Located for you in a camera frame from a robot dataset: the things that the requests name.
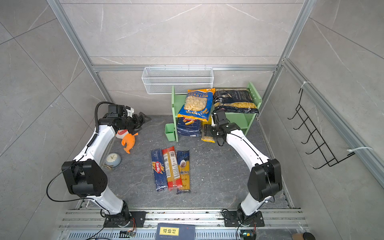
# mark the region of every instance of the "orange plush toy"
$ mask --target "orange plush toy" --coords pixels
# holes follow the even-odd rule
[[[134,135],[128,133],[128,130],[119,130],[116,134],[116,137],[122,139],[121,145],[125,146],[125,144],[127,144],[127,147],[124,148],[124,151],[126,151],[127,153],[130,153],[129,150],[131,150],[135,145],[135,142],[136,142],[135,136],[137,135],[138,133]]]

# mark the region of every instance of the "black metal rack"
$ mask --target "black metal rack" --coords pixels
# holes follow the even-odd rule
[[[300,104],[300,102],[301,102],[301,97],[303,96],[303,89],[300,88],[300,90],[299,90],[299,94],[300,94],[300,100],[299,100],[299,104],[298,104],[297,107],[295,108],[296,113],[293,115],[292,118],[288,118],[288,119],[289,119],[289,120],[292,120],[296,115],[298,115],[298,116],[300,117],[300,119],[303,121],[303,123],[302,123],[298,128],[293,128],[293,129],[294,129],[294,130],[298,130],[298,129],[300,129],[300,128],[304,125],[304,126],[307,128],[308,132],[310,133],[310,135],[308,136],[307,141],[306,141],[306,142],[301,142],[302,144],[307,144],[308,141],[309,141],[309,139],[310,139],[311,137],[312,137],[312,139],[314,140],[314,142],[316,143],[317,148],[316,148],[315,150],[313,150],[312,152],[310,152],[310,153],[306,152],[306,154],[312,154],[312,153],[314,153],[316,150],[319,149],[320,152],[321,152],[321,154],[322,154],[322,156],[324,157],[324,160],[326,161],[326,163],[323,164],[323,165],[321,165],[320,167],[313,167],[313,168],[314,168],[314,169],[320,169],[320,168],[324,167],[324,166],[327,165],[327,164],[328,164],[328,166],[332,167],[332,166],[334,166],[334,165],[336,165],[336,164],[338,164],[338,163],[344,161],[345,159],[347,159],[347,158],[353,156],[355,153],[354,153],[354,152],[351,152],[351,153],[349,153],[345,158],[343,158],[342,160],[337,160],[337,159],[336,159],[336,157],[334,156],[332,150],[329,148],[328,144],[327,144],[326,141],[324,140],[323,136],[321,135],[321,133],[319,132],[319,130],[317,129],[317,127],[313,124],[312,120],[310,119],[310,117],[308,116],[308,114],[306,113],[306,111],[303,109],[303,107],[302,107],[301,104]],[[300,115],[299,110],[303,110],[303,112],[305,113],[305,116]],[[314,130],[313,130],[313,131],[311,131],[311,130],[309,129],[309,127],[307,126],[307,124],[306,124],[306,121],[307,121],[307,120],[309,120],[309,121],[312,123],[312,125],[313,125],[313,127],[314,127]],[[319,145],[319,143],[316,141],[315,137],[313,136],[313,134],[314,134],[315,132],[317,132],[317,133],[319,134],[319,136],[321,137],[321,140],[323,141],[323,143],[320,144],[320,145]],[[330,152],[331,155],[332,155],[332,159],[329,160],[329,161],[327,160],[327,158],[326,158],[325,155],[324,155],[323,150],[321,149],[321,146],[323,146],[323,145],[325,145],[325,146],[328,148],[329,152]]]

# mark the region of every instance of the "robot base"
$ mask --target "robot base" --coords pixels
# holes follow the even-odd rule
[[[129,212],[127,203],[123,201],[120,213],[106,214],[104,227],[133,227],[133,219],[135,219],[136,227],[143,227],[146,214],[147,212]]]
[[[237,211],[224,211],[224,225],[226,227],[238,227],[240,222],[243,226],[253,227],[264,227],[264,218],[263,214],[260,211],[255,212],[250,216],[245,216],[239,206]]]

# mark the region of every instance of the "green shelf side panel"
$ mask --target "green shelf side panel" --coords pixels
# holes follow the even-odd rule
[[[255,86],[250,82],[247,88],[251,93],[253,102],[255,103],[257,108],[260,108],[263,100],[260,94],[257,92]],[[173,122],[175,125],[174,127],[176,132],[176,142],[179,141],[179,138],[177,136],[177,128],[176,128],[177,114],[179,113],[180,109],[183,107],[186,97],[187,97],[186,94],[175,94],[175,88],[174,86],[172,86],[172,115],[173,115]],[[225,113],[225,115],[230,122],[235,122],[243,130],[245,135],[248,133],[249,128],[256,117],[255,113]]]

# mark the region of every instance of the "white wire basket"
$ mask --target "white wire basket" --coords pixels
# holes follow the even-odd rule
[[[187,93],[195,89],[212,88],[214,72],[211,67],[147,67],[142,80],[148,94]]]

